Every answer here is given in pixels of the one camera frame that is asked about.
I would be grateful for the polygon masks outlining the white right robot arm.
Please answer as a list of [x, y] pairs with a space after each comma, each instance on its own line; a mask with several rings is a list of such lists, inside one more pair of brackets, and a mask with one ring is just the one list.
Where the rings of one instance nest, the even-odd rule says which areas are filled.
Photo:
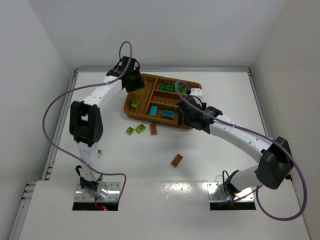
[[256, 165], [245, 170], [235, 170], [218, 186], [218, 196], [226, 200], [234, 198], [242, 190], [266, 186], [276, 190], [293, 168], [288, 157], [291, 153], [286, 139], [278, 137], [271, 142], [247, 132], [221, 110], [207, 106], [197, 96], [199, 89], [193, 88], [189, 95], [177, 102], [187, 126], [219, 137], [242, 150], [256, 161]]

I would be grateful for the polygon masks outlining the dark green lego block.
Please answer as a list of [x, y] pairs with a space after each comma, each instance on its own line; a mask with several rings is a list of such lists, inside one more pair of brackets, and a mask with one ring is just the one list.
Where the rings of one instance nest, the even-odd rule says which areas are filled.
[[175, 87], [174, 86], [168, 86], [167, 90], [169, 92], [174, 92], [175, 91]]

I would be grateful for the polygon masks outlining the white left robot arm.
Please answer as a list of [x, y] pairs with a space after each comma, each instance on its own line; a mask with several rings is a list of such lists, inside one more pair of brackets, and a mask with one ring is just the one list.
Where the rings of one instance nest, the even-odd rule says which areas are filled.
[[80, 186], [92, 195], [98, 194], [103, 178], [101, 173], [92, 170], [100, 156], [98, 142], [104, 132], [101, 112], [121, 90], [132, 92], [145, 86], [140, 64], [128, 56], [122, 57], [107, 72], [102, 83], [89, 96], [70, 105], [69, 132], [77, 143], [82, 160], [75, 169]]

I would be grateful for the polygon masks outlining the cyan patterned round lego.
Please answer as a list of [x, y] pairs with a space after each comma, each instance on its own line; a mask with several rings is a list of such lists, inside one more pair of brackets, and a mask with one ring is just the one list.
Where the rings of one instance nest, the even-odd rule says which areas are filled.
[[162, 112], [161, 117], [162, 117], [163, 119], [174, 120], [174, 118], [175, 118], [175, 112], [174, 112], [174, 111], [171, 111], [171, 110], [164, 110], [164, 111]]

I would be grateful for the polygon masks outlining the green shiny lego brick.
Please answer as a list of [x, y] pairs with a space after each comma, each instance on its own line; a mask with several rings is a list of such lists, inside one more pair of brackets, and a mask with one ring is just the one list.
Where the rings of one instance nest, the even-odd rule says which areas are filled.
[[165, 84], [161, 84], [159, 86], [159, 90], [161, 91], [169, 91], [170, 90], [170, 87], [168, 85], [165, 85]]

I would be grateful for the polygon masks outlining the green lego plate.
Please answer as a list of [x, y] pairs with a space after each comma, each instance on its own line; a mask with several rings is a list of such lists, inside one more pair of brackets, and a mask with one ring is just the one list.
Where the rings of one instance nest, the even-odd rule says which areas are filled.
[[186, 87], [185, 88], [181, 88], [179, 92], [180, 92], [181, 95], [188, 95], [188, 89]]

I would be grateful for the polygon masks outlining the lime sloped lego brick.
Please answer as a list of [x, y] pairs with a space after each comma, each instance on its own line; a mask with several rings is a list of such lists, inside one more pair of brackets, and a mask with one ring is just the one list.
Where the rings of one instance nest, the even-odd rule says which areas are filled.
[[135, 128], [135, 131], [136, 131], [138, 134], [142, 133], [142, 132], [145, 131], [145, 130], [146, 130], [146, 127], [145, 127], [143, 124], [140, 124], [140, 125], [138, 125], [138, 126]]

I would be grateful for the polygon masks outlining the brown lego brick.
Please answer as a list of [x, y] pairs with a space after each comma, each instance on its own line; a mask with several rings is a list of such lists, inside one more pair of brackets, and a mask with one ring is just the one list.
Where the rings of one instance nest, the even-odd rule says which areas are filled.
[[149, 129], [150, 129], [150, 135], [151, 136], [155, 136], [158, 134], [158, 131], [157, 131], [157, 125], [155, 123], [152, 123], [149, 125]]

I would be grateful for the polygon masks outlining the cyan long lego brick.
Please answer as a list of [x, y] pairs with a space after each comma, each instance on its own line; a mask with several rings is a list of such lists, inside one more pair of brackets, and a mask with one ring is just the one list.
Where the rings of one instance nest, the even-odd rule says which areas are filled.
[[150, 107], [149, 115], [152, 116], [152, 117], [156, 117], [157, 116], [157, 111], [158, 111], [158, 107], [156, 105], [152, 105]]

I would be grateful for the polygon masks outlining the lime square lego brick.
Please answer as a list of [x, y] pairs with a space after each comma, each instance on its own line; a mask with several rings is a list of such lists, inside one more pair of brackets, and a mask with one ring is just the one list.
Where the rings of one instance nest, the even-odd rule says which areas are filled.
[[130, 135], [130, 136], [131, 136], [134, 132], [135, 132], [135, 129], [132, 128], [132, 127], [128, 127], [127, 130], [126, 130], [126, 133], [127, 133], [128, 135]]

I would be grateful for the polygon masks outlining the lime long lego brick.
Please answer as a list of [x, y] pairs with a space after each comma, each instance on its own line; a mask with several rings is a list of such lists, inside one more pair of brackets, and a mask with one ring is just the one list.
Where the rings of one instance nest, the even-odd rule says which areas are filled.
[[136, 92], [138, 94], [143, 94], [144, 93], [144, 88], [139, 88], [139, 89], [136, 90]]

